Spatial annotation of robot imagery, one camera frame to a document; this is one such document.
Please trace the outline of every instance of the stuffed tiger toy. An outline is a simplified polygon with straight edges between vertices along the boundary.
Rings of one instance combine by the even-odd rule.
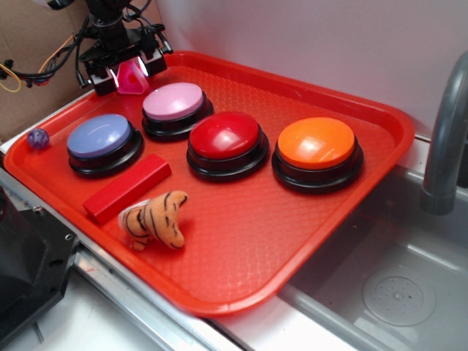
[[[155,238],[171,249],[184,247],[184,236],[178,229],[178,210],[188,199],[186,192],[168,192],[123,210],[118,218],[132,237],[130,246],[142,251]]]

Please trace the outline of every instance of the tray rim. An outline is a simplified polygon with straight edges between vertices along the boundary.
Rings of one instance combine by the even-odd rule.
[[[261,90],[266,90],[272,94],[278,94],[283,97],[293,98],[298,101],[302,101],[311,105],[316,105],[327,110],[335,110],[333,104],[342,103],[342,104],[359,104],[360,107],[364,107],[369,111],[369,117],[363,119],[373,124],[377,124],[384,129],[392,129],[393,139],[395,140],[395,148],[393,151],[387,155],[384,161],[373,170],[367,178],[365,178],[352,193],[353,196],[349,196],[343,202],[341,202],[339,208],[337,208],[318,228],[313,232],[314,242],[317,240],[319,244],[310,244],[309,240],[288,260],[274,276],[271,277],[260,289],[256,290],[252,294],[248,295],[245,298],[240,298],[234,301],[228,301],[224,303],[214,303],[209,301],[201,301],[191,295],[191,301],[188,302],[186,298],[186,290],[178,287],[177,290],[172,291],[173,289],[168,289],[172,287],[170,283],[170,278],[165,275],[159,276],[158,283],[162,285],[158,288],[151,286],[147,279],[145,279],[145,267],[141,267],[141,263],[137,260],[122,260],[120,257],[119,247],[117,249],[114,247],[113,253],[111,254],[117,260],[122,262],[126,267],[131,269],[128,265],[139,266],[141,268],[140,273],[136,273],[146,284],[150,285],[155,290],[159,291],[161,294],[166,296],[171,302],[175,305],[181,307],[182,309],[187,310],[193,314],[196,314],[201,317],[218,317],[226,314],[232,314],[234,312],[239,312],[245,309],[249,309],[257,304],[268,300],[273,295],[277,294],[282,286],[289,280],[289,278],[300,268],[300,266],[314,253],[314,250],[317,249],[320,244],[333,232],[336,227],[342,222],[343,218],[346,218],[350,212],[367,196],[368,193],[386,176],[388,172],[393,168],[393,166],[398,162],[401,156],[410,148],[415,137],[415,130],[412,122],[408,115],[402,111],[379,103],[373,102],[368,99],[361,97],[356,97],[351,94],[342,93],[339,91],[334,91],[329,88],[324,88],[321,86],[316,86],[314,84],[305,83],[299,80],[292,78],[286,78],[280,75],[275,75],[273,73],[261,71],[259,69],[247,67],[241,64],[236,64],[230,61],[222,60],[220,58],[214,58],[212,56],[207,56],[201,53],[194,53],[190,51],[178,51],[171,56],[167,56],[167,63],[169,67],[176,66],[196,66],[200,69],[200,65],[209,65],[209,73],[218,75],[225,78],[225,72],[227,67],[229,68],[229,80],[237,81],[240,83],[245,83],[247,77],[255,76],[256,79],[253,80],[252,84],[249,84],[255,88]],[[104,97],[98,97],[96,94],[87,94],[82,99],[77,100],[73,104],[65,107],[64,109],[57,111],[56,114],[51,115],[49,119],[43,121],[38,127],[47,127],[48,131],[51,134],[59,132],[62,127],[66,124],[64,121],[61,123],[58,121],[61,116],[69,111],[72,111],[74,108],[83,108],[84,105],[89,105],[90,107],[96,107],[96,103],[99,101],[99,105],[103,105],[112,99],[112,94]],[[375,123],[374,120],[370,119],[377,118],[379,119],[379,124]],[[73,225],[79,227],[79,229],[85,233],[92,233],[96,230],[98,224],[92,223],[91,221],[81,221],[80,225],[77,225],[76,216],[81,217],[76,210],[73,208],[68,208],[66,205],[60,206],[63,201],[55,196],[54,194],[48,194],[46,186],[43,186],[41,183],[34,180],[32,175],[28,175],[24,170],[20,169],[12,160],[12,154],[17,148],[20,148],[21,145],[24,145],[26,136],[23,135],[19,137],[9,148],[8,152],[4,158],[4,166],[7,171],[12,174],[15,178],[21,181],[29,189],[35,192],[39,197],[41,197],[49,205],[58,206],[56,210],[65,218],[67,218]],[[109,245],[102,245],[106,251],[109,250]]]

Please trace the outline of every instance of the metal sink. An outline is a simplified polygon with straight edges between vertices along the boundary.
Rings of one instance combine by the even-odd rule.
[[[468,192],[433,216],[421,182],[396,167],[279,296],[358,350],[466,350]]]

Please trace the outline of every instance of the plastic tray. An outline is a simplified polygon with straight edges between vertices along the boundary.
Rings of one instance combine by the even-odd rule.
[[[103,113],[120,113],[143,130],[145,96],[90,94],[40,126],[50,134],[48,148],[35,151],[23,136],[7,152],[4,165],[175,305],[204,317],[231,314],[279,291],[411,146],[414,128],[401,111],[348,94],[198,53],[179,52],[166,59],[169,68],[150,79],[151,89],[196,83],[216,112],[237,110],[254,116],[271,151],[279,133],[300,118],[327,116],[347,123],[363,148],[363,173],[351,186],[328,195],[285,189],[273,177],[270,162],[243,180],[214,184],[190,173],[186,140],[158,143],[146,138],[142,159],[156,154],[173,174],[139,200],[170,190],[188,192],[179,216],[186,244],[174,252],[152,241],[144,251],[134,252],[117,216],[99,225],[82,206],[119,175],[97,180],[76,176],[68,165],[67,138],[75,127]]]

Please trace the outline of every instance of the gray faucet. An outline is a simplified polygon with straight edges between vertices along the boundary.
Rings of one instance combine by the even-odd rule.
[[[449,214],[457,182],[468,187],[468,51],[453,68],[440,103],[426,164],[421,207],[430,214]]]

